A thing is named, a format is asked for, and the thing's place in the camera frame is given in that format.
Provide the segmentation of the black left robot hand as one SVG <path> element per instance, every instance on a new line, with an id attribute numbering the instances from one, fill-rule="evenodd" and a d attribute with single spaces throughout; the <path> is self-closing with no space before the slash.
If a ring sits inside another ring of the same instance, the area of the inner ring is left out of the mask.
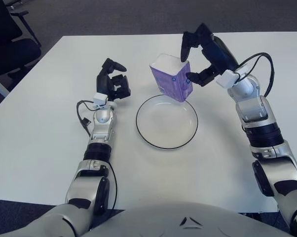
<path id="1" fill-rule="evenodd" d="M 126 72 L 127 69 L 118 62 L 107 58 L 96 78 L 96 91 L 107 95 L 109 101 L 131 96 L 127 76 L 119 74 L 110 78 L 109 75 L 114 71 Z"/>

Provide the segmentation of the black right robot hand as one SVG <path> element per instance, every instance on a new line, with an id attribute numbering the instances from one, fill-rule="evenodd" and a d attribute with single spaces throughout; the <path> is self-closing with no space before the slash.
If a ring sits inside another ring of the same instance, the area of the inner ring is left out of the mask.
<path id="1" fill-rule="evenodd" d="M 181 46 L 181 61 L 185 62 L 192 48 L 202 47 L 202 54 L 210 62 L 210 66 L 199 73 L 186 73 L 189 81 L 205 86 L 226 70 L 235 71 L 239 64 L 223 41 L 215 36 L 202 23 L 195 32 L 183 33 Z"/>

